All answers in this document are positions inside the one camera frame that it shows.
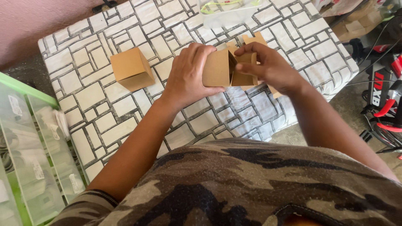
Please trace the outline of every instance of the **person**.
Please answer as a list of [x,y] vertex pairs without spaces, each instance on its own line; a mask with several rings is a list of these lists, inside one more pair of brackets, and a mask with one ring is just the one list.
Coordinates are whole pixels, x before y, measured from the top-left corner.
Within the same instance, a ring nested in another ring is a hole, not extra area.
[[156,160],[177,113],[225,91],[202,85],[214,51],[191,43],[175,57],[162,96],[52,225],[401,225],[396,176],[314,87],[260,43],[235,55],[256,52],[261,64],[236,70],[291,99],[308,147],[228,138]]

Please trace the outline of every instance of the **shirt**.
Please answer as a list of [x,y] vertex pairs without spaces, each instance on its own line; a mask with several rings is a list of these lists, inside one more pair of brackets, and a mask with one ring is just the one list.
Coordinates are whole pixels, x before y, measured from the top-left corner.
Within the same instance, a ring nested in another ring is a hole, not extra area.
[[402,186],[341,152],[228,138],[158,159],[118,203],[85,191],[58,225],[401,225]]

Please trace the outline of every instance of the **tablecloth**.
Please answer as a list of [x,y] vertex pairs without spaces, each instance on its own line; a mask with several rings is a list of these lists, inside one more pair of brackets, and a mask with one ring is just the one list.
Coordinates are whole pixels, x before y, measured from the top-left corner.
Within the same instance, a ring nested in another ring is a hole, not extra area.
[[[260,31],[328,101],[359,70],[309,0],[266,0],[246,23],[217,29],[203,27],[198,11],[195,0],[130,0],[38,41],[89,180],[161,96],[173,58],[191,42],[224,49]],[[129,92],[115,81],[110,56],[133,47],[149,60],[156,83]],[[179,112],[158,156],[227,137],[269,141],[295,123],[288,97],[274,99],[264,84],[229,87]]]

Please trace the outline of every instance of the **floor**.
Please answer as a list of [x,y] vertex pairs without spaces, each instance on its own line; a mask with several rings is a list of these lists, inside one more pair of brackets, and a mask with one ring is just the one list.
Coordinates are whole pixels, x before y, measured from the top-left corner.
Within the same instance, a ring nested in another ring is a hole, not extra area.
[[[373,43],[373,39],[376,38],[377,33],[378,31],[373,31],[368,36],[364,37],[362,39],[363,43]],[[36,89],[43,93],[55,97],[55,93],[51,86],[50,80],[48,79],[48,73],[40,53],[14,65],[9,69],[3,70],[2,72],[21,82],[36,87]],[[353,79],[351,83],[365,81],[366,79],[367,74],[361,74]],[[365,102],[361,98],[361,93],[365,89],[367,89],[367,84],[347,86],[343,88],[330,102],[330,104],[339,112],[346,123],[348,123],[348,125],[358,134],[367,129],[367,122],[365,118],[360,115],[362,108],[365,106]],[[306,141],[304,140],[298,124],[275,133],[272,136],[271,142],[306,146]],[[385,147],[385,145],[376,138],[371,139],[368,144],[373,151],[379,151]],[[380,157],[402,181],[402,161],[397,159],[398,153],[380,154]]]

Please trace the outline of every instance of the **camouflage sleeve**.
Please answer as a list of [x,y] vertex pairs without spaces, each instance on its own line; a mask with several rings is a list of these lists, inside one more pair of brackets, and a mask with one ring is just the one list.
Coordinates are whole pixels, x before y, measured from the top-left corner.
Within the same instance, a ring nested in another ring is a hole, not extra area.
[[50,226],[95,226],[102,222],[119,203],[101,190],[82,192],[53,219]]

